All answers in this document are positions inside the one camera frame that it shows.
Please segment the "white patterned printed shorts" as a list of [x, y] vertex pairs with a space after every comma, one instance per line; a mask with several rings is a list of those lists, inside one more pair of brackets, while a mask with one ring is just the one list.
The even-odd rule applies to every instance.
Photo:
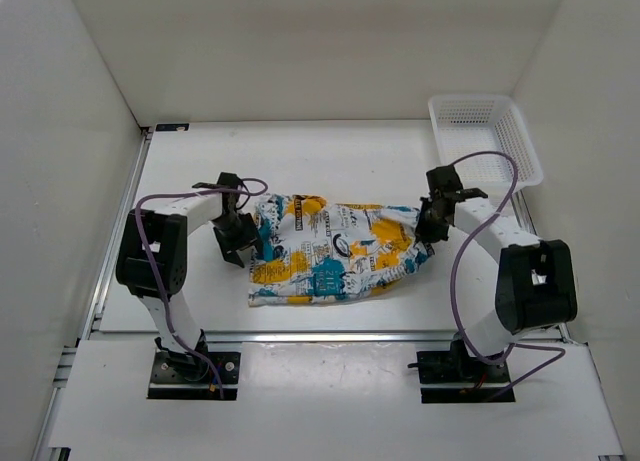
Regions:
[[377, 296], [434, 255], [418, 209], [269, 194], [255, 204], [263, 250], [252, 255], [252, 307], [326, 305]]

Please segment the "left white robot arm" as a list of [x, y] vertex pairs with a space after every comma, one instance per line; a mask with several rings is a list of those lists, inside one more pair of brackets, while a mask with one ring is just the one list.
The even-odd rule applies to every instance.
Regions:
[[214, 370], [183, 293], [188, 238], [210, 226], [223, 261], [243, 268], [244, 251], [263, 251], [258, 227], [243, 209], [267, 188], [258, 178], [222, 172], [216, 182], [199, 182], [186, 192], [146, 195], [127, 214], [116, 280], [145, 306], [159, 333], [157, 348], [188, 381]]

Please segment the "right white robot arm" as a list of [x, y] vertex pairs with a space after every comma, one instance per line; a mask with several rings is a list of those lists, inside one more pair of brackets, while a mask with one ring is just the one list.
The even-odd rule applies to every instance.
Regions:
[[[426, 173], [429, 195], [422, 205], [416, 237], [427, 244], [444, 242], [449, 230], [466, 234], [451, 268], [449, 295], [457, 339], [465, 346], [449, 356], [460, 380], [477, 377], [485, 365], [502, 362], [528, 332], [576, 318], [578, 302], [569, 246], [543, 240], [504, 216], [479, 188], [465, 188], [452, 165]], [[493, 307], [470, 326], [463, 324], [457, 301], [457, 273], [464, 251], [478, 244], [497, 263]]]

